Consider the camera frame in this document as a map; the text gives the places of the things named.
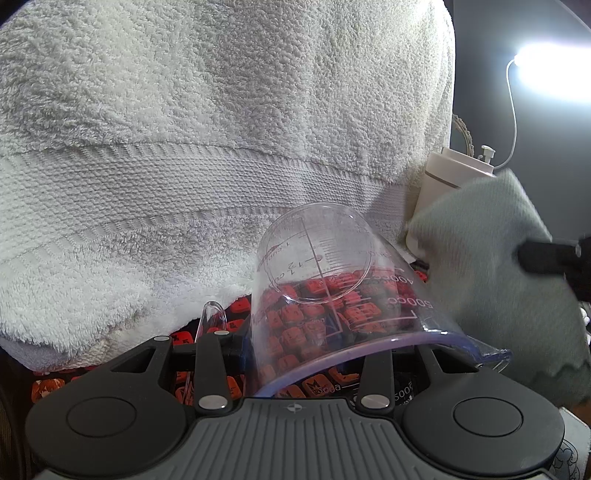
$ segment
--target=measuring cup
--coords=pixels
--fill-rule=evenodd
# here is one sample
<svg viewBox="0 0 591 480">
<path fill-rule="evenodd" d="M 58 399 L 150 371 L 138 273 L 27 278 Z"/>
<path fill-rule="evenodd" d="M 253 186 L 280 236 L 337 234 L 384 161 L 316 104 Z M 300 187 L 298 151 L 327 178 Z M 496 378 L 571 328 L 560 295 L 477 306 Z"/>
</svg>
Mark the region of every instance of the measuring cup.
<svg viewBox="0 0 591 480">
<path fill-rule="evenodd" d="M 464 335 L 400 254 L 335 203 L 298 207 L 266 231 L 251 315 L 246 393 L 260 397 L 385 349 L 438 343 L 476 363 L 510 355 Z"/>
</svg>

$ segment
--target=lamp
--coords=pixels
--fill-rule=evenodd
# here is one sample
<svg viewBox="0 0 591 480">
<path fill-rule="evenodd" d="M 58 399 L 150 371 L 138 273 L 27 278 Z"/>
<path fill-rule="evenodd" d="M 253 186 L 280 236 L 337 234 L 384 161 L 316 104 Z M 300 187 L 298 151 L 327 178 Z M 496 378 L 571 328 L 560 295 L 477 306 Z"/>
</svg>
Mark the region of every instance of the lamp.
<svg viewBox="0 0 591 480">
<path fill-rule="evenodd" d="M 591 47 L 534 43 L 514 58 L 520 80 L 562 100 L 591 102 Z"/>
</svg>

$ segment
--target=white container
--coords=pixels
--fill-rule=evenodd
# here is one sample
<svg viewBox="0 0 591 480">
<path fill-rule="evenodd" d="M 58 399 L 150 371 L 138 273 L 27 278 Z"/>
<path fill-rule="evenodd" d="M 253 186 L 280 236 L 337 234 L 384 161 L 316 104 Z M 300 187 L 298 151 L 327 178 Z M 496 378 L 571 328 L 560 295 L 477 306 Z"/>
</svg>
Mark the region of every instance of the white container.
<svg viewBox="0 0 591 480">
<path fill-rule="evenodd" d="M 432 152 L 427 160 L 414 213 L 420 212 L 438 198 L 461 188 L 471 180 L 493 177 L 492 171 L 492 165 L 447 147 L 443 147 L 441 153 Z M 418 247 L 417 240 L 410 234 L 407 235 L 406 244 L 413 255 L 424 259 L 424 251 Z"/>
</svg>

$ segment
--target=gray wall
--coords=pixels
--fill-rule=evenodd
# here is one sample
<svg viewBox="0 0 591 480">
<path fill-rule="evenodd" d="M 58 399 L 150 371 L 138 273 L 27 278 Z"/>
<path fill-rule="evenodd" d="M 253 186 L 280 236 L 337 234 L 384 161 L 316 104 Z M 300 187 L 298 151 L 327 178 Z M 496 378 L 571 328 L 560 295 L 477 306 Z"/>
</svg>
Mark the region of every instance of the gray wall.
<svg viewBox="0 0 591 480">
<path fill-rule="evenodd" d="M 591 47 L 591 31 L 555 0 L 454 0 L 454 26 L 454 113 L 467 123 L 476 155 L 488 144 L 498 164 L 513 138 L 507 62 L 532 41 Z M 591 234 L 591 103 L 541 96 L 520 84 L 516 70 L 509 72 L 518 127 L 509 168 L 555 239 Z"/>
</svg>

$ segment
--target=crosshair logo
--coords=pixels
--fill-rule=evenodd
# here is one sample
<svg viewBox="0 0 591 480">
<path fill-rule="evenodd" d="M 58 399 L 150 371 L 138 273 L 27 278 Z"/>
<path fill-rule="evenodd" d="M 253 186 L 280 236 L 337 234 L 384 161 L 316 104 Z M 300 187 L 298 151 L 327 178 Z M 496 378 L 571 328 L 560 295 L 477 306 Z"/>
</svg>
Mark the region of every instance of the crosshair logo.
<svg viewBox="0 0 591 480">
<path fill-rule="evenodd" d="M 304 409 L 299 403 L 290 403 L 286 408 L 292 413 L 298 413 Z"/>
</svg>

